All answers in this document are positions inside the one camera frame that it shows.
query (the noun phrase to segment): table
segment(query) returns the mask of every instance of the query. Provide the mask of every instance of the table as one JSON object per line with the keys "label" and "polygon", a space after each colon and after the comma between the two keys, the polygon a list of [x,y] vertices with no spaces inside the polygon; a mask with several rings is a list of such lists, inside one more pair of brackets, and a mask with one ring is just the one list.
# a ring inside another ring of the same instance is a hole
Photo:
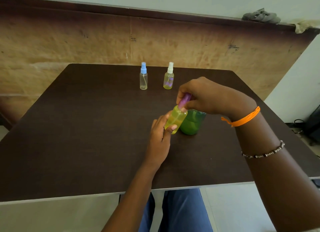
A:
{"label": "table", "polygon": [[[279,139],[309,177],[320,160],[232,71],[70,64],[0,142],[0,202],[124,192],[140,166],[152,121],[173,109],[181,84],[205,76],[255,99]],[[207,115],[198,134],[177,132],[152,189],[252,182],[235,130]]]}

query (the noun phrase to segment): green container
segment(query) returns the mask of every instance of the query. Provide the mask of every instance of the green container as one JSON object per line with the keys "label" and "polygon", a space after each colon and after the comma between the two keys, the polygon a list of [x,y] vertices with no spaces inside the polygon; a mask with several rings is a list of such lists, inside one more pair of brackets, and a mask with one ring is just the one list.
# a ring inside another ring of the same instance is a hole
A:
{"label": "green container", "polygon": [[194,135],[198,132],[206,113],[197,110],[188,110],[188,115],[183,120],[180,130],[187,135]]}

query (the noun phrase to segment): purple spray bottle cap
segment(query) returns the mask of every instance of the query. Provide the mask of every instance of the purple spray bottle cap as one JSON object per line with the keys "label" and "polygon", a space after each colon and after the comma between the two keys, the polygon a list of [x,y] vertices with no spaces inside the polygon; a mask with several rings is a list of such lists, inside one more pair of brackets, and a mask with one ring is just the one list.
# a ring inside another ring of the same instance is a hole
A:
{"label": "purple spray bottle cap", "polygon": [[190,101],[191,99],[191,94],[190,93],[185,93],[184,97],[182,98],[182,100],[179,102],[178,108],[181,110],[181,108],[183,108],[183,106]]}

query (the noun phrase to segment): hand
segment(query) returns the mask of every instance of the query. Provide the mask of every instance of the hand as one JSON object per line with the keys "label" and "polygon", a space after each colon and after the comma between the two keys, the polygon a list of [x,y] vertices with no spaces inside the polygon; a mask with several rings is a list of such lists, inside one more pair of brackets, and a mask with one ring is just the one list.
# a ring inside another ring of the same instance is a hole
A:
{"label": "hand", "polygon": [[247,116],[257,107],[255,101],[246,94],[217,84],[205,77],[190,80],[180,86],[177,105],[186,92],[191,93],[192,98],[185,104],[185,109],[195,109],[209,114],[221,114],[229,117],[232,121]]}
{"label": "hand", "polygon": [[151,127],[144,164],[151,165],[157,170],[169,153],[171,133],[177,128],[177,125],[171,125],[165,130],[171,112],[160,116],[158,120],[153,120]]}

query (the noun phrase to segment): white spray bottle cap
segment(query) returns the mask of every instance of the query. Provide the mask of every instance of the white spray bottle cap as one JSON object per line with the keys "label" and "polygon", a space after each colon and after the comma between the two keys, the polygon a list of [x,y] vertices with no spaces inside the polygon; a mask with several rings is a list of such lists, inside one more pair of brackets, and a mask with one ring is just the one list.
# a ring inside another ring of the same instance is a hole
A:
{"label": "white spray bottle cap", "polygon": [[169,62],[168,73],[172,74],[174,71],[174,62]]}

